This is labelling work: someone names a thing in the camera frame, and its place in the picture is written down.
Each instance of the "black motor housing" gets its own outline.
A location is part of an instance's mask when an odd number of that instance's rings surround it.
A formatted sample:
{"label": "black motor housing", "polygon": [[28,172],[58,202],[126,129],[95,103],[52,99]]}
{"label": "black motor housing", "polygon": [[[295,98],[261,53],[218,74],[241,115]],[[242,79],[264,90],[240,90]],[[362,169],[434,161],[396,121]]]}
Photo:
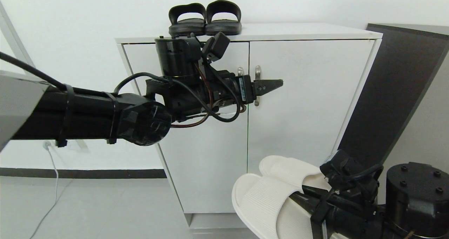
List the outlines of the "black motor housing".
{"label": "black motor housing", "polygon": [[404,237],[447,238],[449,174],[431,165],[409,162],[387,172],[386,221]]}

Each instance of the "cabinet top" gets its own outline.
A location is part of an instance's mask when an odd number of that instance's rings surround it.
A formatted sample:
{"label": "cabinet top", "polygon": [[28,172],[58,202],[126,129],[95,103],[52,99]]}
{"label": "cabinet top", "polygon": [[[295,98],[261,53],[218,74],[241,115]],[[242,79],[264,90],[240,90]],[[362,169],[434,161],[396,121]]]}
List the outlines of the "cabinet top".
{"label": "cabinet top", "polygon": [[[117,38],[118,44],[148,44],[159,36]],[[344,40],[381,39],[382,34],[326,23],[243,23],[242,33],[228,36],[231,41]],[[209,36],[199,36],[206,41]]]}

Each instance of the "cabinet handle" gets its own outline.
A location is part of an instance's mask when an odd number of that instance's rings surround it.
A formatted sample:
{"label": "cabinet handle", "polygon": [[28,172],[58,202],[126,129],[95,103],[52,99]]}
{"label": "cabinet handle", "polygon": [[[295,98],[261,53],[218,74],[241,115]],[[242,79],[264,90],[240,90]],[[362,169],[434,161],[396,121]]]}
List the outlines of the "cabinet handle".
{"label": "cabinet handle", "polygon": [[245,75],[245,71],[243,70],[242,67],[239,67],[237,69],[237,76],[243,76],[243,75]]}
{"label": "cabinet handle", "polygon": [[[262,69],[260,68],[260,65],[257,65],[255,67],[255,79],[254,80],[259,80],[261,74],[262,74]],[[256,99],[254,100],[254,106],[259,106],[259,105],[260,105],[260,96],[257,96]]]}

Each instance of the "white wall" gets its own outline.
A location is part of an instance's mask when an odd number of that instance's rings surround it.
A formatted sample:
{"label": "white wall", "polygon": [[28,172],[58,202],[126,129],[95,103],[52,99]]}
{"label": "white wall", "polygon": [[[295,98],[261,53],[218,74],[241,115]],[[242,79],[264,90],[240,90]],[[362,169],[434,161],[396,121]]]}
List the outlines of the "white wall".
{"label": "white wall", "polygon": [[[35,65],[61,82],[110,91],[126,76],[114,38],[167,34],[170,7],[214,0],[1,0]],[[230,0],[242,23],[324,21],[449,25],[447,0]],[[132,92],[130,86],[123,92]],[[59,151],[66,168],[162,168],[154,147],[88,141],[89,154]],[[2,167],[48,167],[40,142],[13,142]]]}

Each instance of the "black baseboard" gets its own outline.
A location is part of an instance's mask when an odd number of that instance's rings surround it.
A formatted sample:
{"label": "black baseboard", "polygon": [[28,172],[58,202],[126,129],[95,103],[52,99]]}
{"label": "black baseboard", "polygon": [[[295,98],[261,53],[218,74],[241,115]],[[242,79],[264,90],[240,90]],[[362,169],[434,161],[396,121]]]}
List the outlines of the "black baseboard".
{"label": "black baseboard", "polygon": [[[58,170],[59,178],[131,179],[167,178],[163,169],[146,170]],[[0,176],[55,178],[53,169],[0,168]]]}

